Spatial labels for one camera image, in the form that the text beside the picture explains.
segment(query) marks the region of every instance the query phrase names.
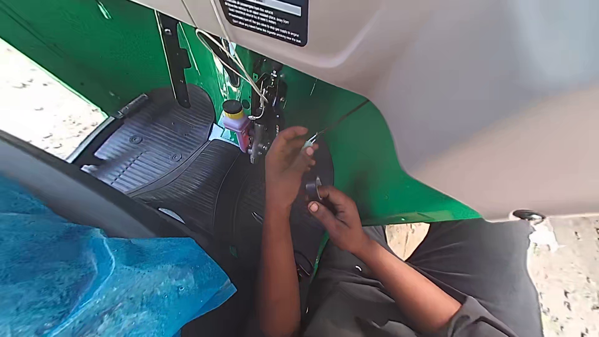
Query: screw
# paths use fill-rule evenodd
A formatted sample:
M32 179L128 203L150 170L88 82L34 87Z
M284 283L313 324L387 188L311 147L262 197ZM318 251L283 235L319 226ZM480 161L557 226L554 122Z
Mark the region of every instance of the screw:
M129 138L129 142L131 144L139 144L142 140L143 138L141 138L140 136L131 136L131 138Z

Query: dirt ground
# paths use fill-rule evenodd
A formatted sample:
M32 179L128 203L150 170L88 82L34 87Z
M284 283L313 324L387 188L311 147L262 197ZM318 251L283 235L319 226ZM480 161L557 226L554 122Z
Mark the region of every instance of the dirt ground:
M2 40L0 114L0 130L60 158L66 158L104 119L96 107ZM551 219L546 228L545 235L533 238L536 243L528 252L529 273L539 291L544 334L599 337L599 217ZM413 252L427 230L427 224L387 228L391 247L402 257Z

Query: green vehicle body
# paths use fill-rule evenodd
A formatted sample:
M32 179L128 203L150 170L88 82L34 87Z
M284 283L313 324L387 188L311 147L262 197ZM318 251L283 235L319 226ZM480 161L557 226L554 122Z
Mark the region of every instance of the green vehicle body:
M143 92L171 85L155 11L126 0L1 0L0 38L107 115ZM238 88L231 85L194 27L180 23L179 42L192 64L185 69L186 81L210 95L217 120L225 100L250 99L250 85L243 80ZM246 66L261 57L239 45L236 52ZM365 100L291 67L284 67L282 76L288 85L283 109L287 125L303 125L311 133ZM222 137L236 141L229 131ZM365 225L480 217L405 173L389 128L371 103L327 132L324 140L335 186L356 201Z

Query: brake fluid reservoir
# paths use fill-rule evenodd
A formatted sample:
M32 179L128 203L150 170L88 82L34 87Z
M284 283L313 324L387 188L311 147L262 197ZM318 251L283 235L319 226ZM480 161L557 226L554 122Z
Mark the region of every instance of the brake fluid reservoir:
M223 102L223 126L237 134L239 147L243 153L246 153L250 146L249 126L250 120L243 113L243 106L237 100L228 100Z

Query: white cable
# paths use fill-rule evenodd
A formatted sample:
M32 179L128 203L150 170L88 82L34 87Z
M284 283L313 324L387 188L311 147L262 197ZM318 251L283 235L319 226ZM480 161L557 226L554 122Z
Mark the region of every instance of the white cable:
M218 57L218 55L216 55L216 53L214 52L214 50L212 50L212 48L210 48L210 46L204 41L204 39L199 38L198 40L200 42L202 42L202 44L204 45L204 47L206 47L206 49L208 49L212 53L212 56L214 56L216 59L218 59L222 65L224 65L225 67L229 68L233 73L235 73L235 75L239 76L239 78L241 78L241 79L243 79L243 80L245 80L247 82L250 82L250 81L247 80L247 78L245 76L241 75L237 70L233 69L232 66L228 65L227 63L225 63L225 61L221 60L220 57Z
M250 83L250 85L251 85L251 86L252 86L252 88L253 88L253 89L256 91L256 93L258 94L258 96L260 96L261 100L263 100L263 101L264 101L264 102L266 102L266 103L268 102L268 99L266 98L266 96L264 96L264 95L263 95L263 94L260 92L260 89L258 89L258 86L256 86L256 83L254 83L254 81L253 81L253 80L252 80L252 79L249 77L249 75L248 75L248 74L247 74L247 72L246 72L246 68L243 66L243 64L242 64L241 62L237 61L237 60L236 60L236 59L233 57L233 55L231 55L231 53L230 53L228 50L226 50L226 49L225 49L225 48L224 48L224 47L223 47L223 46L222 46L222 45L221 45L221 44L220 44L218 41L216 41L216 39L214 39L214 38L212 37L212 35L210 35L209 33L207 33L207 32L204 32L204 31L203 31L203 30L201 30L201 29L196 29L196 30L195 30L195 32L196 32L196 34L198 35L198 39L200 39L200 40L201 40L201 38L199 37L199 34L202 34L202 36L205 36L205 37L209 38L209 39L210 39L210 41L212 41L212 42L213 42L213 43L214 43L216 46L218 46L218 47L219 47L219 48L220 48L220 49L223 51L223 53L225 53L225 54L226 54L226 55L227 55L227 56L228 56L230 59L232 59L232 60L233 60L233 62L235 62L235 64L236 64L238 67L240 67L240 68L243 70L244 74L246 75L246 76L240 76L240 77L242 77L242 78L243 78L243 79L245 79L245 80L246 80L248 83Z
M216 6L216 0L210 0L210 3L212 4L212 9L214 10L214 15L216 15L216 19L219 22L220 30L223 32L223 35L225 36L226 40L232 42L231 38L229 38L229 34L227 34L227 32L226 32L225 25L223 24L223 21L220 18L219 9ZM234 56L235 56L235 59L239 62L238 65L241 67L241 70L246 75L246 77L248 79L251 78L250 75L247 73L246 68L243 66L243 63L241 62L241 59L239 58L239 56L237 55L237 53L235 53ZM264 95L262 95L261 93L258 93L258 95L260 95L260 97L264 100L264 103L268 103L268 100L266 99L266 97L264 97Z

